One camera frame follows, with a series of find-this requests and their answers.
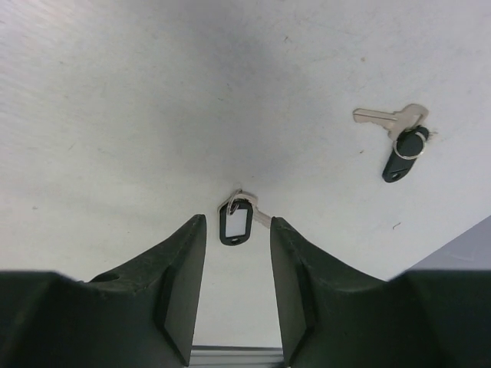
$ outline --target key head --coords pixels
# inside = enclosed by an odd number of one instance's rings
[[[394,127],[389,130],[389,137],[394,141],[397,140],[399,135],[405,130],[412,130],[423,124],[429,113],[430,111],[428,111],[426,107],[418,105],[417,103],[407,105],[401,111],[394,113],[397,122],[394,124]]]

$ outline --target key ring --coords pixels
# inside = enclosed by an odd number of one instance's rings
[[[237,199],[237,196],[239,194],[242,194],[242,189],[237,189],[231,196],[230,196],[230,199],[229,199],[229,203],[227,205],[227,216],[231,216],[234,214],[234,212],[237,210],[237,208],[239,207],[239,205],[237,204],[234,204],[234,202],[236,201]]]
[[[420,133],[420,132],[416,132],[414,135],[416,135],[419,138],[421,138],[421,142],[423,142],[423,148],[421,149],[421,151],[417,155],[414,155],[414,156],[403,156],[397,150],[397,140],[395,140],[394,143],[392,144],[392,148],[394,148],[394,152],[401,159],[417,159],[418,157],[420,157],[424,153],[424,149],[427,147],[427,139],[426,139],[426,137],[422,133]]]

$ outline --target silver key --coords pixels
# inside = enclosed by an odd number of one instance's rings
[[[266,228],[271,227],[271,216],[266,215],[264,212],[259,211],[258,209],[258,197],[253,195],[252,193],[244,192],[242,189],[237,189],[232,195],[218,207],[218,211],[224,206],[227,205],[227,215],[232,215],[237,207],[234,207],[233,203],[237,199],[245,199],[249,201],[252,205],[252,218],[259,222],[261,225]]]
[[[383,113],[381,111],[356,109],[353,111],[357,123],[374,123],[388,130],[389,137],[395,142],[405,130],[411,130],[421,125],[430,112],[424,106],[412,103],[402,111]]]

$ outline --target key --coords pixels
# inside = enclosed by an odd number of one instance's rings
[[[354,121],[357,123],[374,123],[380,125],[389,133],[389,137],[395,142],[399,135],[421,125],[428,116],[428,109],[424,106],[412,103],[402,111],[384,113],[381,111],[356,109],[353,111]]]

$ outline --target key fob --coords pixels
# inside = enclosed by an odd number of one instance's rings
[[[234,201],[233,205],[236,205],[236,210],[247,210],[247,214],[245,217],[245,232],[241,235],[227,236],[227,205],[228,203],[224,204],[219,210],[220,241],[224,245],[240,245],[247,242],[249,240],[249,237],[251,236],[252,215],[254,213],[254,208],[249,201],[246,201],[244,199],[237,199],[236,201]]]
[[[429,136],[430,131],[424,126],[399,135],[382,172],[385,182],[399,181],[409,173],[417,157],[423,152]]]

